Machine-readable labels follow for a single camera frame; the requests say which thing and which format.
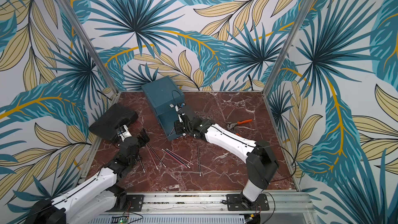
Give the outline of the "teal drawer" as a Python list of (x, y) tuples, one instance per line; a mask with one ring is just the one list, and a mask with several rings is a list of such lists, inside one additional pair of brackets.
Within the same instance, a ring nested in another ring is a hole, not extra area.
[(169, 141), (172, 141), (174, 139), (183, 136), (183, 135), (177, 135), (174, 130), (174, 122), (178, 120), (178, 115), (175, 110), (176, 105), (173, 103), (165, 103), (154, 109), (157, 120)]

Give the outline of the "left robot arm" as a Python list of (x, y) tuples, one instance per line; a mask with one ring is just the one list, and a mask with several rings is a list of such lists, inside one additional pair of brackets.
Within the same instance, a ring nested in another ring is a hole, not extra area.
[(140, 149), (150, 141), (142, 129), (132, 136), (128, 129), (119, 132), (118, 153), (97, 173), (74, 189), (51, 200), (36, 202), (27, 224), (86, 224), (98, 215), (126, 205), (126, 192), (117, 183), (126, 177), (139, 159)]

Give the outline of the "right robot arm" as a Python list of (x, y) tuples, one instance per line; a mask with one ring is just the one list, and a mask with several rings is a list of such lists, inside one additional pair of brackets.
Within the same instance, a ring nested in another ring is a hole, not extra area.
[(174, 122), (178, 135), (217, 145), (236, 155), (247, 167), (248, 181), (240, 194), (242, 204), (252, 206), (266, 190), (279, 169), (271, 145), (265, 141), (253, 141), (238, 136), (211, 119), (200, 118), (184, 103), (175, 105), (178, 120)]

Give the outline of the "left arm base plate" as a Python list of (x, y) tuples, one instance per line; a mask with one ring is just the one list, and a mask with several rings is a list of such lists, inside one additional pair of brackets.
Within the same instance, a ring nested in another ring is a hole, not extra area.
[(126, 212), (141, 212), (144, 202), (144, 195), (126, 195), (123, 210)]

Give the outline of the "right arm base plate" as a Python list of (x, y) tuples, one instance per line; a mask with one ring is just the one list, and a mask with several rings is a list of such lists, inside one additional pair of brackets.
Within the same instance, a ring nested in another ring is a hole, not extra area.
[(254, 202), (245, 198), (242, 194), (228, 194), (222, 200), (228, 211), (268, 211), (269, 203), (265, 194), (260, 194)]

